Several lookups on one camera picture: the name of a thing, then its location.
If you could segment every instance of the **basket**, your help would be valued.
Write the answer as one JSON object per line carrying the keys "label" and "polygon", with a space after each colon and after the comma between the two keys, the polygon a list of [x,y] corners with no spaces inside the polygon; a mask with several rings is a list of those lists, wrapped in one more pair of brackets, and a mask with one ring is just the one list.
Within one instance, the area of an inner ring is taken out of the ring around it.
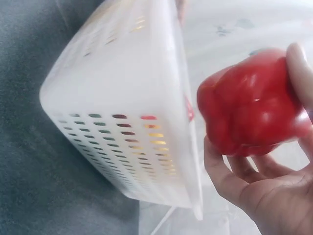
{"label": "basket", "polygon": [[192,208],[202,192],[173,0],[107,0],[64,49],[40,91],[44,111],[127,197]]}

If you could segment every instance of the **oval slot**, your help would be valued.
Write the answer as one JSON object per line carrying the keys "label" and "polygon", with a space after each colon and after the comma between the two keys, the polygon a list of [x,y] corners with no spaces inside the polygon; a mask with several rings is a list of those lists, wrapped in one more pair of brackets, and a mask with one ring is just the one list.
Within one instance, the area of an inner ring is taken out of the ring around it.
{"label": "oval slot", "polygon": [[106,124],[104,122],[94,122],[96,126],[105,126]]}
{"label": "oval slot", "polygon": [[164,137],[164,135],[161,134],[161,133],[149,133],[149,136],[151,136],[151,137],[160,137],[160,138]]}
{"label": "oval slot", "polygon": [[89,117],[92,117],[92,118],[101,118],[101,115],[100,115],[100,114],[89,114]]}
{"label": "oval slot", "polygon": [[119,127],[132,127],[132,126],[129,125],[129,124],[117,124],[117,126],[119,126]]}
{"label": "oval slot", "polygon": [[104,134],[110,134],[111,132],[110,131],[107,131],[107,130],[99,130],[100,133],[104,133]]}
{"label": "oval slot", "polygon": [[113,144],[113,143],[108,143],[108,146],[111,146],[111,147],[119,147],[117,144]]}
{"label": "oval slot", "polygon": [[158,125],[144,125],[147,129],[160,129],[161,127]]}
{"label": "oval slot", "polygon": [[168,157],[169,155],[166,153],[156,153],[157,156],[164,156],[164,157]]}
{"label": "oval slot", "polygon": [[135,133],[134,132],[130,132],[130,131],[122,131],[121,132],[123,135],[126,135],[126,136],[134,136]]}
{"label": "oval slot", "polygon": [[133,152],[133,154],[137,154],[137,155],[146,155],[145,153],[141,153],[141,152]]}
{"label": "oval slot", "polygon": [[114,114],[112,117],[116,119],[127,119],[127,116],[123,114]]}
{"label": "oval slot", "polygon": [[132,146],[132,145],[130,145],[129,148],[132,148],[132,149],[142,149],[142,147],[140,147],[140,146]]}
{"label": "oval slot", "polygon": [[150,141],[150,142],[154,144],[166,144],[165,141]]}
{"label": "oval slot", "polygon": [[156,120],[157,118],[153,115],[146,115],[140,117],[142,120]]}
{"label": "oval slot", "polygon": [[139,143],[138,140],[132,140],[132,139],[125,139],[125,141],[131,142],[131,143]]}
{"label": "oval slot", "polygon": [[168,148],[162,148],[162,147],[154,147],[153,149],[160,150],[160,151],[169,151]]}
{"label": "oval slot", "polygon": [[114,141],[115,139],[112,137],[103,137],[103,139],[105,139],[106,141]]}

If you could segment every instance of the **basket hole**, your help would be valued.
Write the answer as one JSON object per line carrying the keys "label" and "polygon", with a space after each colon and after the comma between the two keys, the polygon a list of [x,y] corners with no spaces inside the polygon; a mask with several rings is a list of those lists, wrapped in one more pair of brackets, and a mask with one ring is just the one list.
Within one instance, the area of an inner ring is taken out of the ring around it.
{"label": "basket hole", "polygon": [[149,133],[149,136],[151,136],[151,137],[160,137],[160,138],[164,137],[164,135],[161,134],[161,133]]}
{"label": "basket hole", "polygon": [[104,134],[110,134],[111,132],[110,131],[107,131],[107,130],[99,130],[100,133],[104,133]]}
{"label": "basket hole", "polygon": [[103,139],[105,139],[106,141],[115,141],[115,139],[112,137],[103,137]]}
{"label": "basket hole", "polygon": [[154,147],[153,149],[160,150],[160,151],[169,151],[168,148],[162,148],[162,147]]}
{"label": "basket hole", "polygon": [[140,147],[140,146],[133,146],[133,145],[130,145],[129,148],[132,148],[132,149],[142,149],[142,147]]}
{"label": "basket hole", "polygon": [[89,143],[92,143],[92,144],[97,144],[97,145],[99,145],[99,143],[98,143],[98,142],[94,142],[94,141],[89,141]]}
{"label": "basket hole", "polygon": [[104,122],[94,122],[96,126],[105,126],[106,124]]}
{"label": "basket hole", "polygon": [[146,116],[141,116],[140,117],[142,120],[156,120],[157,118],[152,115],[146,115]]}
{"label": "basket hole", "polygon": [[79,116],[79,114],[69,114],[71,117],[74,117],[74,118],[79,118],[80,116]]}
{"label": "basket hole", "polygon": [[154,144],[166,144],[165,141],[150,141],[150,142]]}
{"label": "basket hole", "polygon": [[90,138],[90,139],[94,139],[94,137],[93,137],[93,136],[85,136],[85,137]]}
{"label": "basket hole", "polygon": [[137,154],[137,155],[146,155],[145,153],[141,153],[141,152],[133,152],[133,154]]}
{"label": "basket hole", "polygon": [[145,128],[147,129],[160,129],[160,126],[157,125],[144,125]]}
{"label": "basket hole", "polygon": [[169,159],[159,159],[159,161],[161,161],[161,162],[172,162],[172,160],[169,160]]}
{"label": "basket hole", "polygon": [[100,115],[100,114],[89,114],[89,117],[92,117],[92,118],[101,118],[101,115]]}
{"label": "basket hole", "polygon": [[111,147],[119,147],[117,144],[113,144],[113,143],[108,143],[108,146],[111,146]]}
{"label": "basket hole", "polygon": [[131,143],[138,143],[138,140],[132,140],[132,139],[125,139],[127,142],[131,142]]}
{"label": "basket hole", "polygon": [[169,156],[169,155],[166,154],[166,153],[157,153],[156,155],[157,155],[157,156],[164,156],[164,157],[168,157],[168,156]]}
{"label": "basket hole", "polygon": [[129,124],[117,124],[117,126],[119,126],[119,127],[132,127],[132,126],[129,125]]}
{"label": "basket hole", "polygon": [[112,115],[113,118],[116,119],[127,119],[127,116],[123,115],[123,114],[114,114]]}
{"label": "basket hole", "polygon": [[134,132],[130,132],[130,131],[122,131],[121,132],[123,135],[126,135],[126,136],[134,136],[135,133]]}
{"label": "basket hole", "polygon": [[162,166],[167,166],[167,167],[174,167],[174,165],[171,164],[171,163],[168,163],[168,164],[160,164],[160,165],[162,165]]}

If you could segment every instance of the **pepper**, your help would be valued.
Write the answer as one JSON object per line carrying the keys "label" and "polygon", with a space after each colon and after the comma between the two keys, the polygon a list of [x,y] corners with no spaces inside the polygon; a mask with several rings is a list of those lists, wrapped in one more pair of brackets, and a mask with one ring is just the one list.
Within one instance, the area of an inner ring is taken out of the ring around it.
{"label": "pepper", "polygon": [[286,52],[275,48],[208,77],[197,101],[212,145],[228,156],[267,154],[312,127],[292,88]]}

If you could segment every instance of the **gray fabric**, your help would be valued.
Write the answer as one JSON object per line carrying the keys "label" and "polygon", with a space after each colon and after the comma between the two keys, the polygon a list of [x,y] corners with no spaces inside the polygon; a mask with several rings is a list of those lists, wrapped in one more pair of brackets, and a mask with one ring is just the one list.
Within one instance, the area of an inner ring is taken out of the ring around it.
{"label": "gray fabric", "polygon": [[43,112],[39,89],[100,0],[0,0],[0,234],[135,235],[124,197]]}

